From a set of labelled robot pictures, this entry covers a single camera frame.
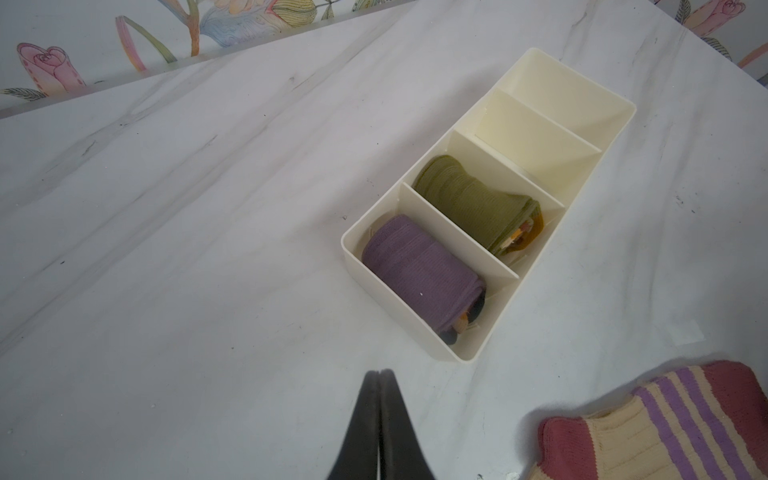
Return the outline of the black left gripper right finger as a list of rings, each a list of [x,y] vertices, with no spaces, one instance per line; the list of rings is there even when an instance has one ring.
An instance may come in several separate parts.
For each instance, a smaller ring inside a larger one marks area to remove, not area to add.
[[[392,370],[380,372],[379,386],[380,478],[434,480]]]

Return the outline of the beige pink purple striped sock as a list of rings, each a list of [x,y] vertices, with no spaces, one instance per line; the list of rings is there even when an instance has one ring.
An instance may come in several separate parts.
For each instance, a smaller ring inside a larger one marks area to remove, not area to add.
[[[678,368],[620,406],[550,417],[531,479],[764,479],[767,397],[747,365]]]

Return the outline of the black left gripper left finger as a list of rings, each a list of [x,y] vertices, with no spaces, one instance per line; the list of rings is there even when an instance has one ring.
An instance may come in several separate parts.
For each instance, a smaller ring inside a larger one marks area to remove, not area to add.
[[[328,479],[376,479],[379,462],[379,372],[366,373]]]

